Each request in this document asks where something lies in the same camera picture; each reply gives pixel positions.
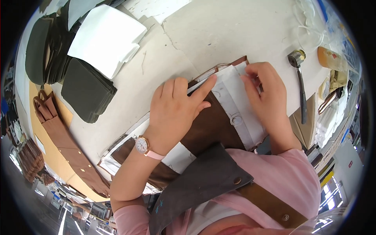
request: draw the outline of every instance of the brown leather strip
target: brown leather strip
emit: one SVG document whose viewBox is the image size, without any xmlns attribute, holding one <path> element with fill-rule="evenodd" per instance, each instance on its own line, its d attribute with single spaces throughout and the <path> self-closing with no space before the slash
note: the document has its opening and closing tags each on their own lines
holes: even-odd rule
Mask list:
<svg viewBox="0 0 376 235">
<path fill-rule="evenodd" d="M 256 183 L 246 184 L 237 191 L 286 229 L 294 229 L 308 220 Z"/>
</svg>

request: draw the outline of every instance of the wristwatch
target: wristwatch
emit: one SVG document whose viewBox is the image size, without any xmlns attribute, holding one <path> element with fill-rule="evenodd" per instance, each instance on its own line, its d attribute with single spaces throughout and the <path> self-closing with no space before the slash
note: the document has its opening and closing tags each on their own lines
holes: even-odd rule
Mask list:
<svg viewBox="0 0 376 235">
<path fill-rule="evenodd" d="M 162 156 L 156 152 L 153 152 L 150 150 L 150 145 L 149 145 L 149 141 L 142 137 L 142 135 L 140 135 L 137 139 L 136 139 L 136 149 L 139 153 L 142 153 L 143 155 L 145 156 L 148 156 L 148 157 L 151 157 L 151 158 L 154 158 L 154 159 L 157 159 L 157 160 L 162 160 L 164 159 L 165 156 Z"/>
</svg>

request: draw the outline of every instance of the metal snap button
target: metal snap button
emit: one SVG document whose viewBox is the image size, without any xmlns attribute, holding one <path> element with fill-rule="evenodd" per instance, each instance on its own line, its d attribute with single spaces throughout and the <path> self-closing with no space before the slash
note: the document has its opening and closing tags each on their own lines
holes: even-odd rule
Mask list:
<svg viewBox="0 0 376 235">
<path fill-rule="evenodd" d="M 236 184 L 239 184 L 241 182 L 241 178 L 240 177 L 236 177 L 233 181 L 233 183 L 236 185 Z"/>
<path fill-rule="evenodd" d="M 289 215 L 284 215 L 284 216 L 282 217 L 282 220 L 283 220 L 283 221 L 287 221 L 289 218 L 290 218 Z"/>
</svg>

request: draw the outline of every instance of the woman's left hand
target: woman's left hand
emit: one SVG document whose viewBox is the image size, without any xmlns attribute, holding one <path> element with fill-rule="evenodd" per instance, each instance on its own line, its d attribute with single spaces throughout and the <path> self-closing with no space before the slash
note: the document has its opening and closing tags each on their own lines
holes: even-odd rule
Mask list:
<svg viewBox="0 0 376 235">
<path fill-rule="evenodd" d="M 156 89 L 150 105 L 150 124 L 143 134 L 152 151 L 167 155 L 185 136 L 198 114 L 211 106 L 203 100 L 216 81 L 216 75 L 210 76 L 191 96 L 187 96 L 188 81 L 182 77 L 168 80 Z"/>
</svg>

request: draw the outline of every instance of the hammer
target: hammer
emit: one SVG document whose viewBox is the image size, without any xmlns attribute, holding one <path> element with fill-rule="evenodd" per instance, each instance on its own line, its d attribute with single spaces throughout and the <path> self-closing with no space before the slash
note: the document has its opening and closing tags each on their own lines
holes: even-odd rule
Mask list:
<svg viewBox="0 0 376 235">
<path fill-rule="evenodd" d="M 290 64 L 296 68 L 296 72 L 298 73 L 300 88 L 300 106 L 302 108 L 302 124 L 305 124 L 307 122 L 307 100 L 305 98 L 303 76 L 302 70 L 300 69 L 300 64 L 304 61 L 306 55 L 303 50 L 295 50 L 291 52 L 287 56 L 287 58 Z"/>
</svg>

